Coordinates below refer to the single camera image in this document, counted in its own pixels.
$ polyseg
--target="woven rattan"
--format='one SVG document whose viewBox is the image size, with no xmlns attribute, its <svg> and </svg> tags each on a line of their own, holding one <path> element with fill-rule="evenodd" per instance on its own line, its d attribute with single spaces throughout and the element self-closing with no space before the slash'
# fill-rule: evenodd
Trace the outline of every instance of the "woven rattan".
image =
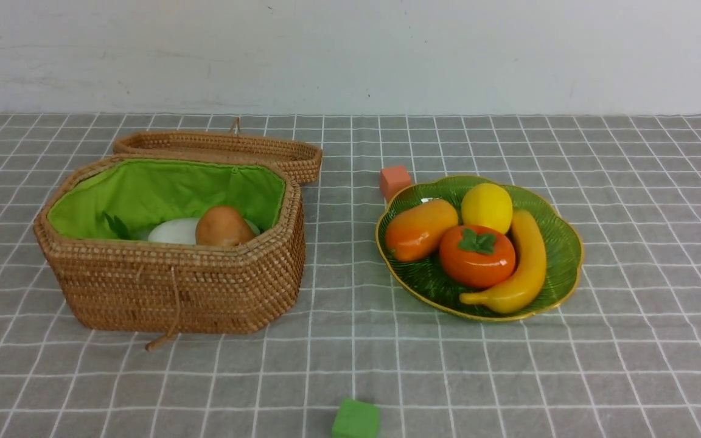
<svg viewBox="0 0 701 438">
<path fill-rule="evenodd" d="M 286 183 L 275 227 L 233 248 L 65 238 L 47 219 L 64 194 L 86 178 L 133 158 L 228 163 L 223 156 L 163 150 L 114 155 L 69 175 L 33 223 L 37 242 L 78 321 L 95 330 L 252 333 L 291 308 L 304 271 L 304 211 L 294 178 L 269 161 Z"/>
<path fill-rule="evenodd" d="M 245 136 L 239 117 L 229 133 L 192 131 L 142 131 L 116 139 L 114 153 L 199 153 L 242 160 L 268 161 L 283 169 L 298 184 L 315 182 L 321 171 L 323 151 L 306 142 L 262 136 Z"/>
</svg>

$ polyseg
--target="yellow banana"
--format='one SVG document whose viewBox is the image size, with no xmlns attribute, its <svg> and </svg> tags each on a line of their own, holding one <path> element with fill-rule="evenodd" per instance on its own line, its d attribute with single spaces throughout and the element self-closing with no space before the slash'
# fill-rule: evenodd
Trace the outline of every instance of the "yellow banana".
<svg viewBox="0 0 701 438">
<path fill-rule="evenodd" d="M 534 217 L 526 210 L 516 210 L 510 224 L 518 267 L 507 280 L 484 291 L 465 292 L 459 301 L 467 305 L 484 305 L 496 313 L 514 313 L 533 302 L 545 283 L 548 266 L 545 242 Z"/>
</svg>

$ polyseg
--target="basket string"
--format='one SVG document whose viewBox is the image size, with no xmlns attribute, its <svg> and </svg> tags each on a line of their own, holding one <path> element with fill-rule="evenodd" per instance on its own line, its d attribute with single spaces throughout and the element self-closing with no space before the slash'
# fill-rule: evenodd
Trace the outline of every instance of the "basket string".
<svg viewBox="0 0 701 438">
<path fill-rule="evenodd" d="M 139 274 L 142 272 L 144 267 L 145 266 L 140 267 L 139 271 L 137 272 L 136 278 L 138 281 Z M 172 326 L 169 327 L 167 333 L 164 333 L 153 341 L 148 342 L 147 346 L 145 346 L 145 350 L 148 352 L 152 352 L 154 349 L 157 349 L 159 346 L 161 346 L 161 344 L 164 344 L 164 342 L 175 339 L 175 329 L 178 328 L 178 323 L 180 322 L 180 294 L 178 293 L 178 280 L 175 277 L 174 266 L 170 269 L 170 273 L 172 274 L 172 291 L 175 292 L 175 317 L 173 317 Z"/>
<path fill-rule="evenodd" d="M 142 270 L 145 269 L 145 265 L 140 265 L 137 269 L 137 275 L 134 275 L 134 283 L 139 283 L 139 276 L 142 274 Z"/>
<path fill-rule="evenodd" d="M 236 117 L 231 123 L 231 128 L 229 128 L 229 133 L 234 133 L 235 136 L 239 137 L 242 134 L 242 128 L 240 128 L 240 117 Z"/>
</svg>

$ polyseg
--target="green fabric lining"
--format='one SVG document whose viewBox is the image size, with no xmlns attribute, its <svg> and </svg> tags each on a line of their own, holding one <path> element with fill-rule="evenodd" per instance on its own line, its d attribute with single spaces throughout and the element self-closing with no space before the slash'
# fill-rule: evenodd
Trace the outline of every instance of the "green fabric lining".
<svg viewBox="0 0 701 438">
<path fill-rule="evenodd" d="M 264 232 L 280 217 L 285 192 L 283 179 L 262 166 L 130 159 L 78 183 L 47 219 L 67 238 L 115 239 L 103 213 L 138 235 L 230 205 Z"/>
</svg>

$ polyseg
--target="green leaf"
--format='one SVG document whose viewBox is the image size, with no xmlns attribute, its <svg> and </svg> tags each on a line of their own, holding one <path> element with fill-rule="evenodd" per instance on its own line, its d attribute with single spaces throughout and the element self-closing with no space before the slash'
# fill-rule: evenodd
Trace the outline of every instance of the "green leaf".
<svg viewBox="0 0 701 438">
<path fill-rule="evenodd" d="M 462 240 L 459 242 L 459 249 L 467 252 L 477 252 L 478 254 L 493 254 L 496 236 L 492 233 L 479 235 L 470 228 L 464 228 L 461 232 Z"/>
<path fill-rule="evenodd" d="M 119 239 L 133 240 L 131 238 L 131 233 L 128 231 L 128 227 L 123 223 L 120 217 L 110 217 L 106 212 L 102 212 L 102 215 L 105 217 L 110 230 L 112 230 Z"/>
</svg>

